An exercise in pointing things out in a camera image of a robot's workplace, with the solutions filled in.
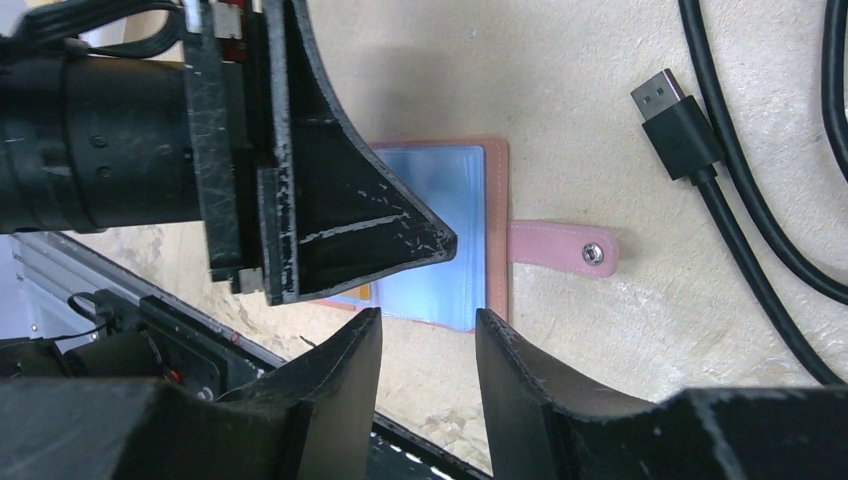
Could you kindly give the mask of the aluminium frame rail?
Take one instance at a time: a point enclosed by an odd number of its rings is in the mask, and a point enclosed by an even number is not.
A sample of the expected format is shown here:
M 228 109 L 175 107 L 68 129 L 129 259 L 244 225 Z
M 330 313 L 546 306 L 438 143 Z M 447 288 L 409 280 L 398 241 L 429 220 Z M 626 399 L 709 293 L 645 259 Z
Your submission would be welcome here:
M 237 330 L 64 234 L 24 233 L 10 235 L 8 239 L 22 268 L 22 276 L 54 296 L 102 289 L 113 290 L 133 303 L 142 297 L 155 296 L 257 358 L 260 368 L 273 369 L 287 362 Z

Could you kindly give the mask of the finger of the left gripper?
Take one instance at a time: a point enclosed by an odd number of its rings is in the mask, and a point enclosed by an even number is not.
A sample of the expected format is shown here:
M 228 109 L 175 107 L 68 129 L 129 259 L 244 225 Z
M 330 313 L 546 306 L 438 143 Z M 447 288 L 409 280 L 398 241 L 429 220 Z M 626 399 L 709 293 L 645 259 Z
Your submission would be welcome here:
M 258 171 L 264 292 L 326 298 L 453 259 L 456 233 L 373 152 L 331 85 L 303 1 L 262 5 L 272 159 Z

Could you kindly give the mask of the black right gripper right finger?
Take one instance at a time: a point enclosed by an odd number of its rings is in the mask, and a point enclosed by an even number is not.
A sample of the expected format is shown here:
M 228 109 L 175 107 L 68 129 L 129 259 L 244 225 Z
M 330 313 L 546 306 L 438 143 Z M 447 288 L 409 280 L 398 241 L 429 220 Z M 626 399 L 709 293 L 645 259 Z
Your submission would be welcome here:
M 476 313 L 476 361 L 498 479 L 843 479 L 847 391 L 689 388 L 651 403 Z

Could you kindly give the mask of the gold credit card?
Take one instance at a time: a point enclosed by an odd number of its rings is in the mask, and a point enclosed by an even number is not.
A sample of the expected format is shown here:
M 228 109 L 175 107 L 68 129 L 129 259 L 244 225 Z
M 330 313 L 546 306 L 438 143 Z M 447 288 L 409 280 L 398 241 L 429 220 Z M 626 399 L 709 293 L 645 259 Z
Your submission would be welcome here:
M 350 290 L 348 296 L 360 304 L 369 304 L 373 300 L 373 288 L 370 284 L 362 285 Z

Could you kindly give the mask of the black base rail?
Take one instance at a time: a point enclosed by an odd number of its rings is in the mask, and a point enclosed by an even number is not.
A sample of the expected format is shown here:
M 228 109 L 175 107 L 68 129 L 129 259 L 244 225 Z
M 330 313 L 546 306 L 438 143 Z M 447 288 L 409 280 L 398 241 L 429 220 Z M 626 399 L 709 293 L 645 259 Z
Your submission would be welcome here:
M 77 293 L 69 307 L 88 331 L 53 338 L 10 338 L 51 344 L 60 370 L 73 378 L 163 379 L 214 401 L 273 369 L 159 298 L 137 303 L 100 290 Z M 374 413 L 362 479 L 480 479 L 483 472 Z

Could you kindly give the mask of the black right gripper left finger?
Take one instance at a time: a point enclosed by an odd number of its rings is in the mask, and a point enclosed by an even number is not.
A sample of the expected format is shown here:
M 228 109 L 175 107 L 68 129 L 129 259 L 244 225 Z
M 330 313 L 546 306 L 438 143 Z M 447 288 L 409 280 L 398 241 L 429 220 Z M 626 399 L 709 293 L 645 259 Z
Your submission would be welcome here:
M 364 309 L 323 343 L 217 400 L 146 378 L 73 378 L 49 343 L 1 349 L 5 479 L 362 479 L 382 318 Z

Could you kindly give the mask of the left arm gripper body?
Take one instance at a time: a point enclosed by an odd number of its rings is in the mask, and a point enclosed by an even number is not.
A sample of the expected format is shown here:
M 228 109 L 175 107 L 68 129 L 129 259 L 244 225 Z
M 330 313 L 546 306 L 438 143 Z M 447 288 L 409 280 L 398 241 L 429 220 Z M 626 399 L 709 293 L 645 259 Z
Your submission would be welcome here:
M 251 1 L 60 1 L 1 38 L 1 231 L 199 221 L 210 276 L 265 270 L 263 16 Z

